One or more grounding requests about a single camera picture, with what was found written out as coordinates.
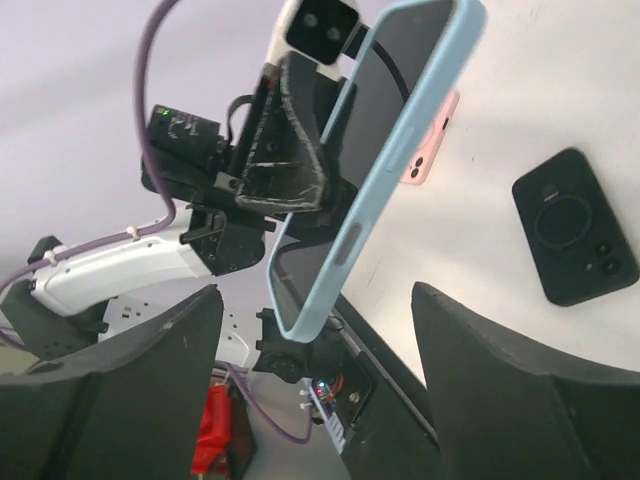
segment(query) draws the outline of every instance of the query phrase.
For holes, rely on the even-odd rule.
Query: light blue phone case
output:
[[[367,34],[356,58],[356,67],[351,78],[356,78],[358,75],[362,59],[369,52],[378,28],[390,14],[397,10],[432,1],[437,0],[410,0],[388,7],[378,17],[373,28]],[[276,289],[286,295],[286,292],[283,291],[285,287],[282,284],[276,284],[277,282],[274,282],[272,277],[272,275],[277,275],[276,253],[286,235],[292,214],[289,214],[285,220],[284,228],[281,230],[269,258],[267,282],[280,333],[288,340],[302,343],[310,342],[318,336],[324,327],[327,317],[347,281],[349,272],[355,265],[376,221],[406,170],[407,159],[415,153],[424,137],[424,132],[433,122],[438,109],[453,87],[482,34],[486,19],[484,6],[477,0],[453,0],[453,3],[451,18],[422,72],[409,102],[405,105],[373,168],[358,192],[358,196],[333,242],[329,255],[320,268],[307,301],[302,306],[297,321],[289,330],[287,330],[280,312],[280,308],[285,308],[285,306],[278,304],[275,295]],[[326,141],[331,132],[351,87],[352,81],[349,80],[345,88],[342,89],[329,117],[322,134],[322,142]]]

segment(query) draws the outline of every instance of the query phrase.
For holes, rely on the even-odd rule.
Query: pink phone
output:
[[[427,175],[429,175],[431,165],[433,165],[433,161],[438,154],[438,149],[447,131],[453,112],[456,110],[459,99],[460,94],[457,91],[453,90],[449,92],[435,120],[429,127],[429,130],[427,130],[424,140],[422,140],[411,162],[409,162],[409,168],[400,180],[400,183],[422,185],[427,179]]]

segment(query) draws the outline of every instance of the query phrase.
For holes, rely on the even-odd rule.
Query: white robot arm segment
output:
[[[93,250],[38,270],[33,276],[32,296],[67,317],[141,287],[211,275],[193,248],[180,242],[180,235],[189,230],[191,215],[192,210],[181,208],[174,222],[160,233]]]

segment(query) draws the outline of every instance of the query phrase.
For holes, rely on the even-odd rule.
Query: red object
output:
[[[225,385],[210,387],[200,422],[200,434],[191,473],[206,474],[216,463],[218,473],[226,473],[225,448],[231,439],[231,399]]]

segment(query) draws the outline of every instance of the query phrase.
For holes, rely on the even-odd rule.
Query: screw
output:
[[[277,150],[278,150],[278,142],[271,140],[269,143],[267,143],[267,152],[274,153]]]

